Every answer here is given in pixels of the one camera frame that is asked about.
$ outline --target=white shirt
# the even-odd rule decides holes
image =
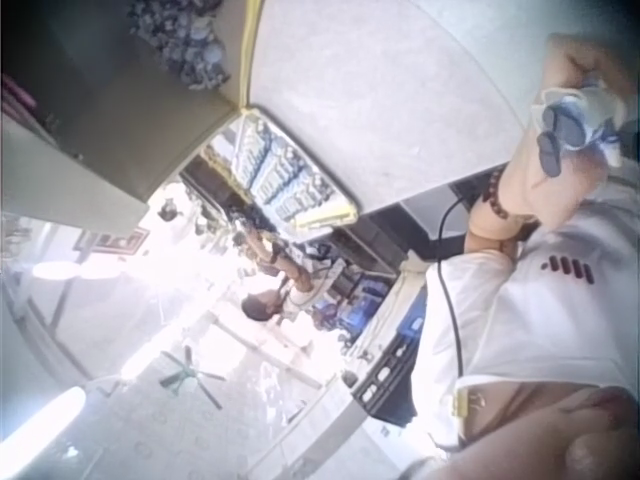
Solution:
[[[307,310],[318,302],[346,266],[343,259],[332,263],[331,260],[319,262],[308,257],[298,259],[298,264],[311,275],[313,288],[308,292],[301,292],[295,286],[291,287],[282,305],[283,314],[287,318],[295,318],[299,312]]]
[[[562,228],[535,232],[515,266],[495,251],[442,263],[462,342],[461,379],[436,267],[427,272],[412,391],[415,426],[437,444],[457,445],[451,401],[466,386],[570,382],[637,395],[640,173],[628,164],[617,174],[623,180],[610,178]]]

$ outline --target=ceiling fan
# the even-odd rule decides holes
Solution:
[[[222,410],[222,405],[220,404],[220,402],[218,402],[218,400],[216,400],[211,392],[207,390],[207,387],[204,386],[202,380],[200,380],[200,377],[212,378],[214,380],[220,380],[223,382],[226,381],[226,378],[196,369],[193,365],[193,350],[188,345],[185,345],[184,347],[184,362],[180,361],[169,352],[163,351],[161,353],[181,368],[180,371],[173,373],[159,381],[162,388],[169,390],[174,395],[178,395],[180,387],[185,382],[185,380],[193,378],[197,382],[198,387],[200,387],[200,390],[202,390],[202,392],[211,401],[211,403],[213,403],[218,410]]]

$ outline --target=skin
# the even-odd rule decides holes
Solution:
[[[624,391],[588,387],[486,436],[424,480],[635,478],[640,467],[637,404]]]
[[[574,37],[554,35],[544,66],[541,90],[549,87],[579,87],[584,76],[596,70],[607,86],[625,98],[636,91],[634,82],[615,57],[601,46]],[[567,189],[544,178],[536,161],[535,132],[530,126],[505,170],[498,196],[512,214],[534,215],[550,228],[562,225],[590,193],[591,178],[584,188]],[[580,158],[583,171],[563,170],[562,175],[580,176],[592,171],[588,156]],[[572,178],[567,184],[572,185]],[[544,188],[531,194],[538,182]],[[516,261],[516,234],[522,226],[517,217],[498,219],[486,204],[479,203],[470,215],[465,252],[496,250]],[[609,398],[603,402],[600,398]],[[596,480],[638,478],[640,442],[638,405],[628,392],[580,388],[576,393],[535,411],[478,440],[431,474],[414,476],[424,480]]]
[[[245,233],[248,247],[260,260],[269,262],[271,259],[271,251],[264,245],[258,231],[255,229],[248,229]],[[288,278],[292,279],[294,287],[298,291],[304,293],[310,292],[313,289],[309,272],[288,256],[279,255],[273,266],[283,272]],[[277,314],[281,311],[283,299],[278,290],[266,290],[256,294],[256,297],[266,305],[268,313]]]

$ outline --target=hand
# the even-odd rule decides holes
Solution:
[[[635,92],[632,77],[604,47],[566,35],[552,35],[548,47],[540,92],[580,87],[594,71],[621,98]],[[550,178],[540,166],[537,132],[529,124],[500,182],[503,208],[512,214],[534,215],[548,228],[559,227],[606,178],[608,167],[600,155],[593,148],[565,155],[562,173]]]

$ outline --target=fan blade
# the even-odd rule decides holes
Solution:
[[[213,395],[211,395],[211,392],[209,392],[209,390],[207,390],[207,387],[204,386],[204,384],[200,381],[199,378],[196,378],[196,381],[198,382],[198,386],[200,387],[200,390],[202,390],[202,393],[204,393],[206,395],[206,397],[211,400],[211,403],[213,403],[216,408],[218,410],[222,410],[222,405],[220,405],[220,402],[218,402]]]
[[[221,382],[226,382],[227,381],[227,379],[225,377],[221,377],[220,375],[216,375],[214,373],[203,372],[201,370],[198,370],[196,373],[198,375],[202,375],[203,377],[213,378],[214,380],[220,380]]]
[[[182,375],[183,372],[176,372],[173,375],[169,375],[168,377],[163,378],[159,383],[163,388],[169,388],[174,383],[179,382],[182,378]]]
[[[189,345],[184,346],[184,360],[187,367],[193,367],[193,350],[191,350]]]
[[[178,365],[180,368],[186,368],[186,365],[184,364],[184,362],[181,362],[180,360],[178,360],[175,356],[173,356],[171,353],[169,352],[165,352],[162,351],[160,352],[162,353],[165,357],[167,357],[169,360],[171,360],[173,363],[175,363],[176,365]]]

